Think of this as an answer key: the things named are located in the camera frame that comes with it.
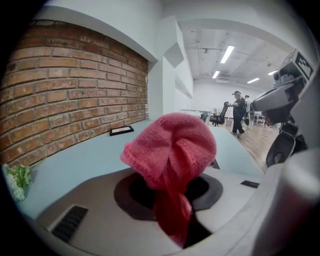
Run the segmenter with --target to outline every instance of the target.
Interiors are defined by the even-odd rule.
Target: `ceiling light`
[[[273,74],[274,74],[275,72],[277,72],[277,71],[278,71],[278,69],[275,70],[275,71],[272,71],[272,72],[268,73],[268,75],[271,76],[271,75],[273,75]]]
[[[247,84],[251,84],[251,83],[253,83],[253,82],[255,82],[255,81],[258,81],[258,80],[259,80],[259,78],[255,78],[255,79],[249,81]]]
[[[220,71],[216,71],[212,78],[216,78],[219,75]]]
[[[227,59],[229,58],[229,56],[232,53],[232,51],[234,50],[234,48],[235,48],[234,46],[231,46],[231,45],[228,46],[220,63],[226,63]]]

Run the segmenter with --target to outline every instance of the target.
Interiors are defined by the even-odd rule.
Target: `white ceiling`
[[[278,69],[289,52],[256,37],[234,31],[197,29],[183,31],[184,46],[195,79],[230,77],[233,84],[267,90],[273,86],[269,72]],[[220,63],[228,45],[234,50],[226,63]],[[255,78],[260,80],[247,84]]]

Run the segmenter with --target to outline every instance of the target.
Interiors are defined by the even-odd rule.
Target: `towel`
[[[187,184],[216,157],[216,141],[200,118],[166,114],[125,145],[120,159],[155,190],[153,212],[162,230],[183,248],[192,206]]]

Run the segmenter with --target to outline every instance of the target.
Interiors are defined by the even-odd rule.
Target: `floor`
[[[220,124],[219,127],[223,127],[231,132],[233,121],[231,125]],[[240,138],[237,138],[264,173],[266,173],[268,169],[266,165],[267,153],[278,134],[279,128],[269,128],[267,125],[263,127],[262,123],[259,123],[254,124],[251,129],[247,129]]]

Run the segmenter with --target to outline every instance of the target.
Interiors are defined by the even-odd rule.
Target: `office chair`
[[[225,115],[228,109],[228,102],[226,101],[223,105],[224,106],[220,115],[214,114],[213,116],[210,116],[210,122],[212,122],[214,126],[223,125],[225,123]]]

